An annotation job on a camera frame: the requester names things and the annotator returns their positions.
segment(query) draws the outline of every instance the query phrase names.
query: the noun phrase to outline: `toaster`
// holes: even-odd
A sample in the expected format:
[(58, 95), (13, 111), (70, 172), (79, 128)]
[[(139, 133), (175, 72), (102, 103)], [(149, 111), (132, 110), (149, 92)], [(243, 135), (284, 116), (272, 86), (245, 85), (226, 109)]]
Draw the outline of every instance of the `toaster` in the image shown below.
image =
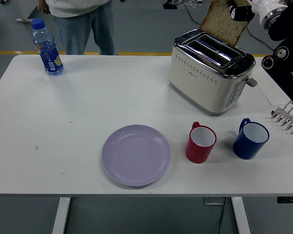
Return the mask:
[(201, 29), (177, 37), (173, 43), (169, 81), (211, 115), (220, 115), (239, 99), (250, 77), (254, 57)]

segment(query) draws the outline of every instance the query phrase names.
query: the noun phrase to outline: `gray floor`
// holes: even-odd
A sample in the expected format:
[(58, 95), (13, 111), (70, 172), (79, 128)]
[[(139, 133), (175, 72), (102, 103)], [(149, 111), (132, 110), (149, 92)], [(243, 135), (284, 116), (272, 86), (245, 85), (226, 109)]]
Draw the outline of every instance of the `gray floor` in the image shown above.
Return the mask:
[[(197, 22), (204, 19), (210, 2), (203, 0), (202, 6), (188, 8)], [(118, 52), (171, 53), (174, 38), (198, 27), (182, 5), (178, 10), (164, 10), (162, 0), (115, 0), (114, 3)], [(34, 11), (32, 16), (43, 18), (57, 39), (50, 15)], [(35, 51), (31, 26), (17, 23), (15, 19), (20, 17), (17, 0), (0, 4), (0, 78), (15, 56), (11, 51)], [(249, 31), (272, 48), (279, 44), (260, 28), (258, 17), (249, 24)], [(272, 52), (247, 31), (238, 46), (253, 55)], [(92, 38), (86, 51), (98, 51)], [(277, 204), (276, 197), (243, 200), (252, 234), (293, 234), (293, 204)], [(58, 201), (56, 197), (0, 196), (0, 234), (52, 233)], [(65, 233), (216, 234), (221, 211), (222, 206), (205, 206), (202, 198), (193, 197), (76, 198), (71, 202)], [(230, 199), (227, 199), (221, 233), (237, 233)]]

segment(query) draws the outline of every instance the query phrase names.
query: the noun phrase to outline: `person's hand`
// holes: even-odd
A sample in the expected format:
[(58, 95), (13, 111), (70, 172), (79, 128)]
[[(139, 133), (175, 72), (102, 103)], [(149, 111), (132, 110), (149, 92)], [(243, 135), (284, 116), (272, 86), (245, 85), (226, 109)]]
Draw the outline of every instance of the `person's hand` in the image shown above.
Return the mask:
[(49, 6), (45, 2), (45, 0), (37, 0), (37, 6), (38, 6), (38, 10), (41, 11), (43, 14), (50, 13)]

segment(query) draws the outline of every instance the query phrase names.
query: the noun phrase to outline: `purple plate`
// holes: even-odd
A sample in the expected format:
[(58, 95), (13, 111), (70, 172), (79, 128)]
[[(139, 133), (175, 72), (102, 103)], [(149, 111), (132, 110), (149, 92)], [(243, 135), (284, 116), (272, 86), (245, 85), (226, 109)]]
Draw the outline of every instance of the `purple plate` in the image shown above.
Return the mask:
[(129, 125), (113, 132), (102, 150), (105, 171), (117, 182), (144, 186), (159, 179), (170, 163), (170, 146), (154, 128)]

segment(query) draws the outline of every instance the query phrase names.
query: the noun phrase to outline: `yellow floor line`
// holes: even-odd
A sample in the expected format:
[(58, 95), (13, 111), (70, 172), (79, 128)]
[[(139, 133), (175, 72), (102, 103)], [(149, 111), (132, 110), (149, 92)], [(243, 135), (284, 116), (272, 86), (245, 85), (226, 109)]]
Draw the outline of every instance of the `yellow floor line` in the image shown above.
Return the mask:
[[(36, 55), (37, 51), (0, 51), (0, 55)], [(99, 52), (85, 52), (85, 55), (98, 55)], [(119, 55), (127, 56), (171, 56), (171, 53), (153, 53), (153, 52), (118, 52)], [(266, 55), (253, 55), (254, 57), (264, 57)]]

